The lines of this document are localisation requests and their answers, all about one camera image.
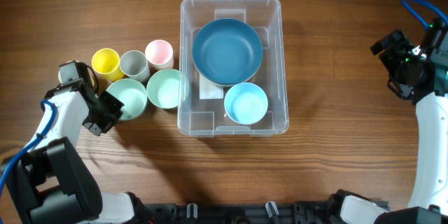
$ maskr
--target blue bowl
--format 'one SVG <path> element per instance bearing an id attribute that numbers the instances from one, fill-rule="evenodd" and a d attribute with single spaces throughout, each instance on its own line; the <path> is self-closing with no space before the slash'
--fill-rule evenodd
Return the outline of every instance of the blue bowl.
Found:
<path id="1" fill-rule="evenodd" d="M 252 125 L 267 112 L 267 96 L 261 87 L 252 83 L 240 83 L 227 91 L 224 108 L 234 122 Z"/>
<path id="2" fill-rule="evenodd" d="M 235 19 L 206 24 L 197 33 L 192 51 L 197 70 L 219 85 L 247 81 L 263 60 L 263 47 L 256 31 Z"/>

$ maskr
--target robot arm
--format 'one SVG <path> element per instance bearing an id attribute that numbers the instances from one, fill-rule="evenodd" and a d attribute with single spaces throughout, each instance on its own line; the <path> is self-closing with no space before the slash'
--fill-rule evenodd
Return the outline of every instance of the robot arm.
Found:
<path id="1" fill-rule="evenodd" d="M 122 115 L 123 104 L 108 92 L 99 97 L 95 94 L 84 63 L 63 64 L 60 73 L 62 84 L 45 96 L 57 108 L 55 121 L 43 140 L 21 158 L 6 182 L 22 222 L 138 222 L 141 201 L 130 192 L 100 192 L 74 148 L 83 125 L 95 135 L 108 132 Z M 45 110 L 37 134 L 51 113 L 51 109 Z M 10 161 L 3 161 L 2 172 Z M 39 192 L 36 186 L 51 176 L 57 177 L 59 185 Z"/>
<path id="2" fill-rule="evenodd" d="M 437 205 L 448 215 L 448 95 L 434 92 L 416 104 L 419 156 L 414 191 L 408 207 Z"/>

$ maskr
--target cup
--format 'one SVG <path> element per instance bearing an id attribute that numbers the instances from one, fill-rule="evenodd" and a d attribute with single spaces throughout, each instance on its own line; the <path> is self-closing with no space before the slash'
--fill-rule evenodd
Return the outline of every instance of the cup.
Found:
<path id="1" fill-rule="evenodd" d="M 140 51 L 131 50 L 121 56 L 120 69 L 129 78 L 133 78 L 141 83 L 149 80 L 148 60 Z"/>
<path id="2" fill-rule="evenodd" d="M 110 81 L 118 81 L 124 76 L 120 69 L 120 56 L 109 48 L 101 49 L 93 55 L 92 67 Z"/>
<path id="3" fill-rule="evenodd" d="M 174 66 L 173 47 L 162 39 L 154 40 L 146 46 L 146 59 L 157 69 L 170 69 Z"/>
<path id="4" fill-rule="evenodd" d="M 124 104 L 120 120 L 135 119 L 145 111 L 148 98 L 145 87 L 139 81 L 125 78 L 112 83 L 106 91 Z"/>
<path id="5" fill-rule="evenodd" d="M 261 87 L 240 83 L 231 87 L 224 98 L 224 109 L 230 119 L 241 125 L 260 121 L 267 112 L 267 96 Z"/>
<path id="6" fill-rule="evenodd" d="M 180 73 L 164 69 L 154 73 L 146 86 L 149 100 L 159 108 L 173 109 L 179 105 Z"/>

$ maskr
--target mint green cup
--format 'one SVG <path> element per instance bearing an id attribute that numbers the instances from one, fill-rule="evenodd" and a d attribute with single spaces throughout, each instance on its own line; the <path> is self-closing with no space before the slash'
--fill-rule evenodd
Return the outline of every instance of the mint green cup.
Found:
<path id="1" fill-rule="evenodd" d="M 180 73 L 175 69 L 163 69 L 154 73 L 146 86 L 149 100 L 161 109 L 173 109 L 179 105 Z"/>
<path id="2" fill-rule="evenodd" d="M 106 91 L 124 104 L 120 120 L 135 119 L 145 111 L 148 98 L 145 86 L 139 81 L 131 78 L 117 80 Z"/>

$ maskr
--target wood grain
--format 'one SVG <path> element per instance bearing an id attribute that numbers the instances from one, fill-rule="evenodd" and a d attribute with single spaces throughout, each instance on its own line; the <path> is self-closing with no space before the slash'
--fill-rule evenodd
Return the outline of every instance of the wood grain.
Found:
<path id="1" fill-rule="evenodd" d="M 430 1 L 448 11 L 448 0 Z M 100 48 L 144 50 L 154 39 L 169 41 L 178 57 L 181 2 L 0 0 L 0 159 L 32 137 L 59 64 L 90 63 Z M 150 107 L 101 137 L 81 130 L 76 149 L 102 190 L 147 203 L 232 204 L 325 200 L 343 188 L 406 207 L 417 165 L 415 108 L 387 89 L 369 47 L 396 28 L 419 43 L 421 25 L 399 0 L 280 2 L 287 133 L 196 139 L 179 133 L 175 113 Z M 7 190 L 0 206 L 5 223 L 20 222 Z"/>

